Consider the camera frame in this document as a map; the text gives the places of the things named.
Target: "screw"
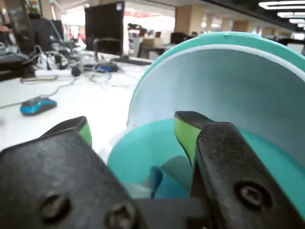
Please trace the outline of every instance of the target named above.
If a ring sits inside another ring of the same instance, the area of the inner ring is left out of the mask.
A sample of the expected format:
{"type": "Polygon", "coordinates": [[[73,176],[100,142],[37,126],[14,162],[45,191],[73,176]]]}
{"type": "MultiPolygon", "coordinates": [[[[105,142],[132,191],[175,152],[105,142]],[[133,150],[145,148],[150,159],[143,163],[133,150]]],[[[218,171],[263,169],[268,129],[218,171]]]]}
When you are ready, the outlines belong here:
{"type": "Polygon", "coordinates": [[[260,209],[263,206],[263,194],[260,190],[246,185],[240,189],[240,195],[249,205],[260,209]]]}
{"type": "Polygon", "coordinates": [[[70,200],[66,195],[51,194],[43,200],[39,213],[43,221],[56,222],[68,214],[70,207],[70,200]]]}
{"type": "Polygon", "coordinates": [[[270,193],[253,181],[241,181],[235,185],[235,193],[240,201],[253,210],[262,210],[272,206],[270,193]]]}
{"type": "Polygon", "coordinates": [[[109,229],[131,229],[136,222],[136,210],[129,202],[113,206],[106,214],[105,225],[109,229]]]}

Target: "ceiling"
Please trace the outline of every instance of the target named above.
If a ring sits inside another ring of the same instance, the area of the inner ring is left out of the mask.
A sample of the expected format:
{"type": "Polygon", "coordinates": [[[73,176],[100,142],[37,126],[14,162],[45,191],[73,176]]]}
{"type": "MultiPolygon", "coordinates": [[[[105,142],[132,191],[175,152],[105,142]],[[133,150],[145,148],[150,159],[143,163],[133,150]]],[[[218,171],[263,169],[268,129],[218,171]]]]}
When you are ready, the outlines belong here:
{"type": "Polygon", "coordinates": [[[237,12],[246,14],[248,16],[257,18],[268,23],[285,27],[292,31],[304,31],[303,28],[299,28],[296,24],[291,24],[289,19],[283,19],[277,16],[279,11],[281,12],[304,12],[305,9],[295,10],[266,10],[258,5],[262,1],[272,2],[274,0],[205,0],[221,7],[235,10],[237,12]]]}
{"type": "MultiPolygon", "coordinates": [[[[84,5],[90,2],[99,2],[99,0],[58,0],[66,9],[84,5]]],[[[282,31],[304,31],[296,24],[291,24],[288,19],[277,16],[278,10],[265,10],[258,3],[261,1],[272,0],[131,0],[143,4],[156,5],[162,4],[163,7],[176,7],[182,5],[203,5],[206,6],[207,14],[214,14],[220,18],[229,18],[232,20],[247,20],[256,22],[258,26],[274,27],[282,31]]]]}

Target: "person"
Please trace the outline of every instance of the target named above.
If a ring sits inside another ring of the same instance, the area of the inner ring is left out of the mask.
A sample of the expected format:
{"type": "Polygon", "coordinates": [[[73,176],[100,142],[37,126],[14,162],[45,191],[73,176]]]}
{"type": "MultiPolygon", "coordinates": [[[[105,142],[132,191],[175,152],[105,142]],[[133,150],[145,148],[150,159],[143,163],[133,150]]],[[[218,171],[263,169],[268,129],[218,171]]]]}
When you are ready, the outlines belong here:
{"type": "Polygon", "coordinates": [[[139,36],[133,39],[133,56],[137,57],[139,54],[140,45],[145,37],[147,29],[141,28],[139,36]]]}
{"type": "Polygon", "coordinates": [[[156,32],[156,38],[161,38],[161,32],[156,32]]]}
{"type": "Polygon", "coordinates": [[[154,38],[154,30],[149,30],[147,33],[147,38],[148,39],[153,39],[154,38]]]}
{"type": "Polygon", "coordinates": [[[191,33],[191,36],[192,36],[192,37],[198,37],[198,33],[197,33],[196,31],[193,31],[193,32],[191,33]]]}
{"type": "Polygon", "coordinates": [[[0,32],[10,32],[10,29],[5,25],[0,25],[0,32]]]}

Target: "pillar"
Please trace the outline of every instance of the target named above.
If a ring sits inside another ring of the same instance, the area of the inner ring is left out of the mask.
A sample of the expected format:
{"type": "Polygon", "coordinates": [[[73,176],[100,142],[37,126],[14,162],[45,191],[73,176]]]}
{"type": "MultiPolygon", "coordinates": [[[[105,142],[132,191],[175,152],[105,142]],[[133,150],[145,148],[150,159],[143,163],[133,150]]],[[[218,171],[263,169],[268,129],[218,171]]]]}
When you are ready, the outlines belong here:
{"type": "Polygon", "coordinates": [[[41,12],[44,18],[46,19],[53,19],[51,4],[49,0],[41,0],[41,12]]]}
{"type": "Polygon", "coordinates": [[[176,7],[176,25],[175,32],[184,32],[190,34],[195,31],[201,33],[201,24],[203,21],[203,6],[181,6],[176,7]]]}
{"type": "Polygon", "coordinates": [[[269,28],[269,27],[265,27],[262,30],[262,36],[266,36],[266,35],[273,35],[275,32],[274,28],[269,28]]]}
{"type": "Polygon", "coordinates": [[[282,33],[280,33],[280,36],[285,36],[285,37],[287,37],[287,38],[291,38],[291,33],[290,32],[282,32],[282,33]]]}
{"type": "Polygon", "coordinates": [[[100,0],[90,0],[89,5],[90,6],[97,6],[100,4],[100,0]]]}
{"type": "Polygon", "coordinates": [[[228,18],[223,18],[221,22],[221,31],[231,31],[231,20],[228,18]]]}
{"type": "Polygon", "coordinates": [[[213,15],[207,14],[206,15],[206,27],[205,31],[212,31],[212,23],[213,23],[213,15]]]}
{"type": "Polygon", "coordinates": [[[56,20],[61,20],[62,11],[55,5],[54,5],[54,12],[55,12],[56,20]]]}
{"type": "Polygon", "coordinates": [[[99,4],[108,4],[108,3],[114,3],[118,2],[118,0],[99,0],[99,4]]]}
{"type": "Polygon", "coordinates": [[[232,31],[252,32],[255,28],[255,23],[251,21],[234,21],[232,31]]]}
{"type": "Polygon", "coordinates": [[[0,9],[5,8],[5,0],[0,0],[0,9]]]}

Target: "ceiling light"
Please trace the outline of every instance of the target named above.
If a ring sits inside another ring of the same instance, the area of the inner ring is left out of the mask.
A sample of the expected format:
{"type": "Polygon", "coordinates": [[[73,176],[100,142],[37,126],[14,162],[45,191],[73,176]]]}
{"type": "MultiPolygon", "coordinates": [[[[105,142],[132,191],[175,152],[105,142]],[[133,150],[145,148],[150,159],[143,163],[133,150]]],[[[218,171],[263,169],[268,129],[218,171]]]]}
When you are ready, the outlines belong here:
{"type": "Polygon", "coordinates": [[[305,23],[305,20],[304,19],[289,19],[289,22],[303,24],[303,23],[305,23]]]}
{"type": "Polygon", "coordinates": [[[267,1],[258,5],[266,10],[305,9],[305,1],[267,1]]]}
{"type": "Polygon", "coordinates": [[[305,18],[305,12],[278,12],[277,15],[281,18],[305,18]]]}

